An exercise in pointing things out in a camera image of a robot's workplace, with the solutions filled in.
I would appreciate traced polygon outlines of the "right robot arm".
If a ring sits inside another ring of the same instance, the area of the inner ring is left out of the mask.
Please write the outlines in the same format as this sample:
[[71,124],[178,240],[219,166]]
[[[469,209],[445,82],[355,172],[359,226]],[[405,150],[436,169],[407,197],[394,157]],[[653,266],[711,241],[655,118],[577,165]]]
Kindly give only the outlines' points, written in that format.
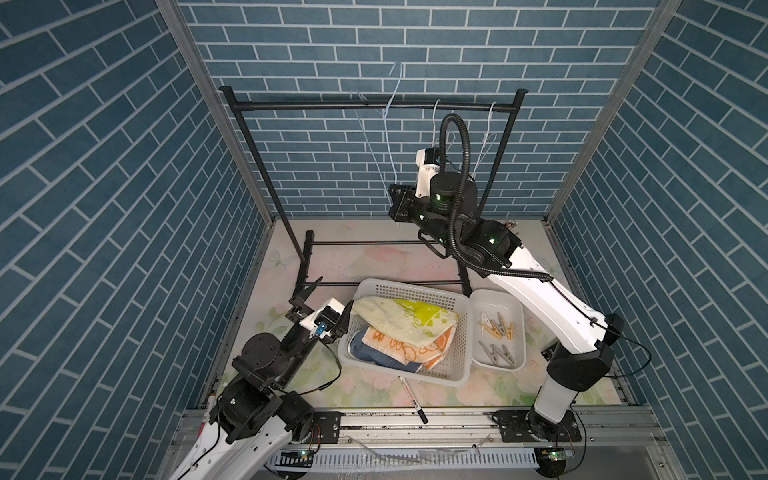
[[503,223],[481,218],[470,175],[469,132],[458,114],[449,113],[441,121],[434,158],[436,173],[423,165],[416,185],[390,186],[389,216],[416,225],[419,240],[433,253],[452,257],[502,287],[555,334],[558,344],[526,415],[536,438],[553,441],[577,395],[609,374],[613,346],[625,337],[624,321],[581,301]]

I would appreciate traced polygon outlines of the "white wire hanger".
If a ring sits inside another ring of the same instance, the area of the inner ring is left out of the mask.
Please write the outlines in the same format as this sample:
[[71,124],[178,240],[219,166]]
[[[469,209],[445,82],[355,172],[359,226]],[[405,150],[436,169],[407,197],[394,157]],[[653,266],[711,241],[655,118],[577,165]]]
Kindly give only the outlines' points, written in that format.
[[[438,125],[438,122],[437,122],[437,109],[438,109],[438,106],[439,106],[440,102],[441,102],[441,99],[438,98],[435,101],[433,109],[432,109],[432,127],[433,127],[433,129],[432,129],[431,146],[435,147],[435,148],[438,148],[440,146],[440,142],[439,142],[439,125]],[[448,133],[448,139],[446,141],[447,150],[450,150],[451,146],[453,145],[453,143],[454,143],[454,141],[456,139],[456,135],[457,135],[456,132],[449,132]]]
[[479,153],[477,155],[476,163],[474,164],[473,170],[472,170],[472,176],[475,177],[477,174],[477,171],[482,164],[485,157],[488,155],[489,152],[489,146],[491,138],[494,137],[494,134],[491,132],[491,124],[492,124],[492,118],[494,115],[494,108],[496,106],[496,103],[493,102],[488,110],[488,114],[486,117],[486,130],[483,134],[481,147],[479,150]]

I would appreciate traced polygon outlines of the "wooden clothespin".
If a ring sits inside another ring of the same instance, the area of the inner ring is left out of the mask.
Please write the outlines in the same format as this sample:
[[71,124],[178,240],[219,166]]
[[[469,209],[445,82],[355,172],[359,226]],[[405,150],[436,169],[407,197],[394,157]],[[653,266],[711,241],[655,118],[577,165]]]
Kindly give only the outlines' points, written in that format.
[[499,325],[501,334],[507,340],[513,340],[515,338],[516,327],[514,323],[512,321],[507,321],[500,312],[497,313],[497,324]]
[[493,327],[492,327],[490,324],[487,324],[487,323],[483,323],[483,322],[480,322],[480,323],[479,323],[479,325],[482,327],[482,329],[483,329],[485,332],[487,332],[487,333],[488,333],[489,335],[491,335],[492,337],[494,337],[494,338],[499,338],[499,334],[498,334],[498,332],[497,332],[497,331],[496,331],[496,330],[495,330],[495,329],[494,329],[494,328],[493,328]]

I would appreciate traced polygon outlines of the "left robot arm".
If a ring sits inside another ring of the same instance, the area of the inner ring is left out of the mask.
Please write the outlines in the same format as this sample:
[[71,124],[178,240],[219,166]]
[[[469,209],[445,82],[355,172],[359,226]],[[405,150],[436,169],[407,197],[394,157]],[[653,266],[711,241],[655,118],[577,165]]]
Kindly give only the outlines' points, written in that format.
[[173,479],[251,479],[265,470],[279,479],[295,473],[273,467],[284,447],[318,438],[315,409],[304,393],[288,386],[313,349],[331,345],[349,331],[354,303],[334,298],[312,308],[307,299],[317,282],[296,292],[282,338],[270,332],[252,336],[232,365],[235,378],[216,395],[191,450],[171,473]]

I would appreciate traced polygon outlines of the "yellow green patterned towel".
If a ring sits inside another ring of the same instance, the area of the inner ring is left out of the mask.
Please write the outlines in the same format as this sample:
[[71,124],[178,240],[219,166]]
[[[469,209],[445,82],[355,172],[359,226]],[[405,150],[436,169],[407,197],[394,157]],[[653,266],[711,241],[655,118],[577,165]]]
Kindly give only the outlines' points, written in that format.
[[439,306],[377,296],[355,300],[352,311],[382,334],[416,347],[435,342],[459,321],[455,312]]

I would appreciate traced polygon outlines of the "light blue wire hanger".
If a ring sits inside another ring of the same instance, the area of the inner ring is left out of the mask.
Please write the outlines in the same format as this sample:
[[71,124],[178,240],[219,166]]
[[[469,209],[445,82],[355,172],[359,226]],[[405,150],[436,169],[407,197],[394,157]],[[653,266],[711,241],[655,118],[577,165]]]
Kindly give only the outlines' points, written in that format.
[[371,156],[373,165],[375,167],[375,171],[379,176],[380,182],[384,190],[387,190],[389,186],[388,174],[391,174],[392,180],[394,181],[398,180],[398,169],[395,165],[395,161],[393,157],[388,121],[389,121],[390,110],[392,108],[394,100],[398,95],[398,91],[400,89],[400,85],[403,81],[404,76],[405,76],[405,65],[401,61],[395,62],[391,66],[389,73],[387,74],[387,79],[393,81],[393,86],[391,89],[385,91],[387,98],[383,102],[383,106],[373,108],[373,111],[377,113],[377,115],[379,116],[379,120],[381,122],[381,138],[384,144],[384,148],[380,153],[378,153],[373,148],[373,143],[368,135],[368,129],[365,126],[362,117],[360,116],[359,110],[358,109],[353,110],[355,121],[357,122],[359,129],[363,135],[364,151]]

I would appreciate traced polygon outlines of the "white clothespin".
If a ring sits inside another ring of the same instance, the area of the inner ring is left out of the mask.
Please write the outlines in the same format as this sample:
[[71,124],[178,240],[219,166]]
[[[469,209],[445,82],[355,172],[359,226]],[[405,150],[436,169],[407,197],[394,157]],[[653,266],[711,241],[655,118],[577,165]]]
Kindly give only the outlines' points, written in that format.
[[494,338],[496,339],[503,338],[503,334],[501,333],[501,331],[497,328],[496,324],[490,320],[490,318],[485,312],[482,312],[480,314],[479,324],[486,332],[488,332]]
[[493,364],[495,366],[499,366],[502,361],[504,361],[504,362],[508,361],[507,356],[503,353],[503,351],[496,344],[492,344],[490,346],[490,351],[491,351],[490,357],[491,357],[492,362],[493,362]]
[[505,344],[503,344],[503,345],[501,346],[501,348],[502,348],[502,354],[503,354],[504,358],[506,359],[506,362],[507,362],[507,363],[508,363],[508,364],[509,364],[511,367],[516,367],[516,366],[517,366],[517,363],[516,363],[515,359],[513,358],[513,355],[511,354],[511,352],[510,352],[510,350],[508,349],[508,347],[507,347]]
[[495,353],[495,351],[493,350],[493,348],[492,347],[488,347],[482,341],[479,341],[479,345],[481,346],[481,348],[483,349],[484,353],[489,358],[491,363],[494,366],[497,366],[498,365],[498,357],[497,357],[497,354]]

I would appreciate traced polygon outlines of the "orange patterned towel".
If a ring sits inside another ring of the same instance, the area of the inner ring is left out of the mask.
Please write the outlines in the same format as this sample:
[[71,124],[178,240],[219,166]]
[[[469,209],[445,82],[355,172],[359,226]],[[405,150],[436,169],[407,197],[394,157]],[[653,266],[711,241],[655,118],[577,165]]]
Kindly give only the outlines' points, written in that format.
[[409,343],[397,341],[373,327],[367,327],[365,330],[364,344],[385,353],[403,364],[416,362],[421,365],[420,370],[431,370],[447,356],[448,349],[455,336],[456,326],[452,326],[435,341],[424,347],[416,347]]

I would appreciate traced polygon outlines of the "blue patterned towel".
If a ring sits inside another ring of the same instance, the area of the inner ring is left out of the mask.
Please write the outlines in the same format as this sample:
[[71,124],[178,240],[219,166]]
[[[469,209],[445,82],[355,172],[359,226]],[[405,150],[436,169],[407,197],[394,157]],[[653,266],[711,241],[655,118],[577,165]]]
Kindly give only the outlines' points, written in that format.
[[372,363],[384,368],[416,373],[421,369],[421,365],[416,362],[408,362],[403,364],[394,358],[382,353],[363,343],[363,338],[366,333],[365,329],[359,330],[354,334],[350,341],[348,350],[349,354],[357,360]]

